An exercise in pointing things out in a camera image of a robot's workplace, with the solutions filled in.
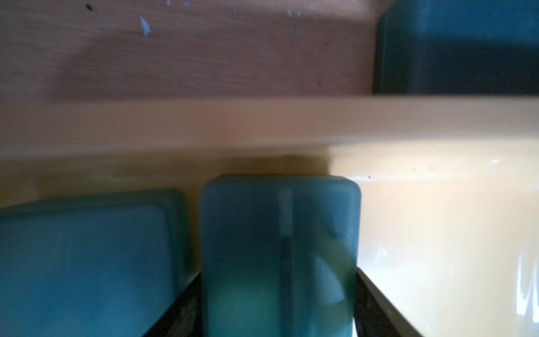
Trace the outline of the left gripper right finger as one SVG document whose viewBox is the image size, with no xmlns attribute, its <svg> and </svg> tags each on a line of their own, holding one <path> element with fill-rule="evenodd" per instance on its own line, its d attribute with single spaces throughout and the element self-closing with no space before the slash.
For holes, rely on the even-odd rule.
<svg viewBox="0 0 539 337">
<path fill-rule="evenodd" d="M 355 325 L 358 336 L 422 336 L 359 267 L 356 278 Z"/>
</svg>

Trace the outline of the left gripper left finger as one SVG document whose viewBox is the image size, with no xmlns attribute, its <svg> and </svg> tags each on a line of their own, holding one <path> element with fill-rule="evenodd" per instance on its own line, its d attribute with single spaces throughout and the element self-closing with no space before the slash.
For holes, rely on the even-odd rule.
<svg viewBox="0 0 539 337">
<path fill-rule="evenodd" d="M 202 276 L 199 273 L 144 337 L 202 337 Z"/>
</svg>

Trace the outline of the green pencil case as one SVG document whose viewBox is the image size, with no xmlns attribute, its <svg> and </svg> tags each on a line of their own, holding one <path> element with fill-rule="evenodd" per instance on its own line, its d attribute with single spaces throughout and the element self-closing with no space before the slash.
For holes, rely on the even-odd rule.
<svg viewBox="0 0 539 337">
<path fill-rule="evenodd" d="M 3 336 L 143 336 L 194 274 L 175 189 L 1 210 Z"/>
<path fill-rule="evenodd" d="M 206 336 L 351 336 L 362 193 L 336 176 L 222 176 L 199 227 Z"/>
<path fill-rule="evenodd" d="M 537 1 L 395 1 L 377 24 L 375 94 L 537 95 Z"/>
</svg>

